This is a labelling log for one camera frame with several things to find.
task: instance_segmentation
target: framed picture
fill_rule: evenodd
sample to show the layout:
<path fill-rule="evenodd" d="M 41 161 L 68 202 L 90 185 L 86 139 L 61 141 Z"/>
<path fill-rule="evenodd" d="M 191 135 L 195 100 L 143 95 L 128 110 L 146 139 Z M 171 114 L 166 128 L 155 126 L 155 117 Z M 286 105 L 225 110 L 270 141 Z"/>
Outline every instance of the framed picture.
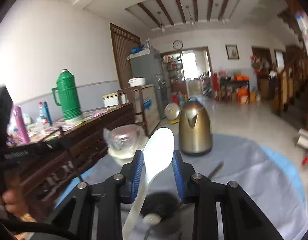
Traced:
<path fill-rule="evenodd" d="M 239 59 L 237 45 L 225 45 L 228 59 Z"/>

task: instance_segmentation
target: gray refrigerator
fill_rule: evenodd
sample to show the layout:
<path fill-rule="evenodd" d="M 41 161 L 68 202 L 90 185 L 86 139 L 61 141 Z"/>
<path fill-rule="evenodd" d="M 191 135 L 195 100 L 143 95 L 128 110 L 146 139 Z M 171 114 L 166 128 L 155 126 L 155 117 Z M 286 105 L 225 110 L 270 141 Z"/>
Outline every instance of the gray refrigerator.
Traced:
<path fill-rule="evenodd" d="M 164 109 L 171 100 L 171 84 L 168 74 L 162 68 L 159 51 L 151 47 L 149 54 L 131 58 L 130 64 L 133 77 L 143 77 L 146 85 L 154 85 L 158 111 L 161 119 L 164 118 Z"/>

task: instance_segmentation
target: white spoon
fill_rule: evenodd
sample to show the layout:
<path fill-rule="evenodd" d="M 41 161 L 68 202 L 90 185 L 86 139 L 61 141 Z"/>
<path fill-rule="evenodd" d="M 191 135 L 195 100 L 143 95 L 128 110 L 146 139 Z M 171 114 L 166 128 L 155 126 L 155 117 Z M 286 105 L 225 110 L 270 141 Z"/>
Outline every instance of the white spoon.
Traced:
<path fill-rule="evenodd" d="M 168 128 L 158 129 L 148 140 L 143 150 L 146 169 L 145 180 L 142 182 L 142 186 L 125 221 L 122 231 L 124 240 L 128 238 L 136 224 L 153 179 L 169 166 L 173 158 L 173 152 L 174 135 Z"/>

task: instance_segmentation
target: pink bottle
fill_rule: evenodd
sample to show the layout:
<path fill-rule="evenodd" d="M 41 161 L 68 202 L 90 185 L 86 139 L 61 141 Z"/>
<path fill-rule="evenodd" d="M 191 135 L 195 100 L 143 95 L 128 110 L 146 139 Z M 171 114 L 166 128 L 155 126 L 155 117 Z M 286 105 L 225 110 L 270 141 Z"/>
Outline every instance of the pink bottle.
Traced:
<path fill-rule="evenodd" d="M 22 111 L 20 106 L 15 106 L 13 109 L 16 124 L 19 130 L 20 138 L 24 144 L 29 143 L 29 137 L 27 134 L 26 126 L 24 123 L 24 119 L 22 118 Z"/>

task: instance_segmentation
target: clock face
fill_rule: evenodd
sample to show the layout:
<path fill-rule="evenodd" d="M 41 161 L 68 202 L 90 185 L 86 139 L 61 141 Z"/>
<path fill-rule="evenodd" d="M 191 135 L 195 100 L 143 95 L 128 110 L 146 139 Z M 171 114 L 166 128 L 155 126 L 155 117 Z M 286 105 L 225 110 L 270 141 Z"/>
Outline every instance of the clock face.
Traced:
<path fill-rule="evenodd" d="M 183 48 L 183 43 L 180 40 L 176 40 L 173 42 L 173 48 L 174 49 L 181 49 Z"/>

